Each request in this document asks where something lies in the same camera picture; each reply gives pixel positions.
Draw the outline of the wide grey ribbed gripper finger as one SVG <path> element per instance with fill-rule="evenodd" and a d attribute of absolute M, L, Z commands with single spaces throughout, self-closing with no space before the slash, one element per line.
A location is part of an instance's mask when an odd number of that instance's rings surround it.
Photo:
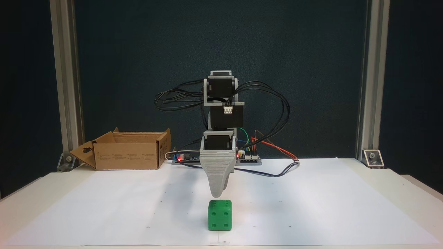
<path fill-rule="evenodd" d="M 228 178 L 234 172 L 236 162 L 201 162 L 206 173 L 212 197 L 220 197 L 227 187 Z"/>

